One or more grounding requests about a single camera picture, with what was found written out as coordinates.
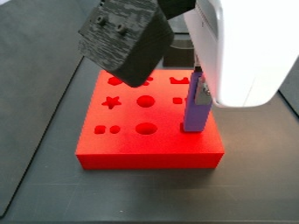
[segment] purple rectangular block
hole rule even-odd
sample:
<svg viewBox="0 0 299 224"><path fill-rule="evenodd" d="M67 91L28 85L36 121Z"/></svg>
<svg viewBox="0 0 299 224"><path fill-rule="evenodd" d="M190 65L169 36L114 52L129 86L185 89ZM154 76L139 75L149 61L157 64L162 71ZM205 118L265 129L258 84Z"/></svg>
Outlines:
<svg viewBox="0 0 299 224"><path fill-rule="evenodd" d="M195 104L197 87L201 77L202 73L195 72L191 74L191 84L183 118L183 130L187 132L203 131L211 112L211 103L207 105Z"/></svg>

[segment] red block side face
hole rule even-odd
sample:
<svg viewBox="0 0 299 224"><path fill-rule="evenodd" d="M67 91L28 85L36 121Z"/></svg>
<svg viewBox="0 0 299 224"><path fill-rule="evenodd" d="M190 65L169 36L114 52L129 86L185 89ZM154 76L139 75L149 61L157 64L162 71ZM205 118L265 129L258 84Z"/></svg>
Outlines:
<svg viewBox="0 0 299 224"><path fill-rule="evenodd" d="M218 166L225 150L213 114L203 132L181 129L191 73L155 70L131 88L101 72L77 149L85 169Z"/></svg>

